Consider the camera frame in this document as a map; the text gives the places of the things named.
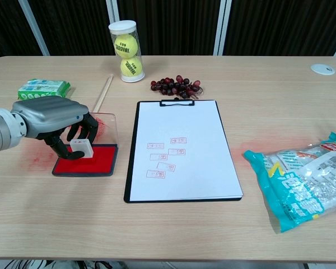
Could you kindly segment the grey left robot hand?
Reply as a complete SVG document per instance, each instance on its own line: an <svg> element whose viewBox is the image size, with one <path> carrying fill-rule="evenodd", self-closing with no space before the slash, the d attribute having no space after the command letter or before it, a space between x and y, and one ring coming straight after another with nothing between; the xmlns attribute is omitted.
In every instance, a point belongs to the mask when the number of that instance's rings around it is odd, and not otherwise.
<svg viewBox="0 0 336 269"><path fill-rule="evenodd" d="M11 112L20 115L25 121L27 138L43 140L63 159L83 158L82 151L69 152L60 136L67 127L67 141L71 141L77 131L79 139L93 143L98 132L98 121L90 114L87 106L60 96L45 96L36 99L17 101Z"/></svg>

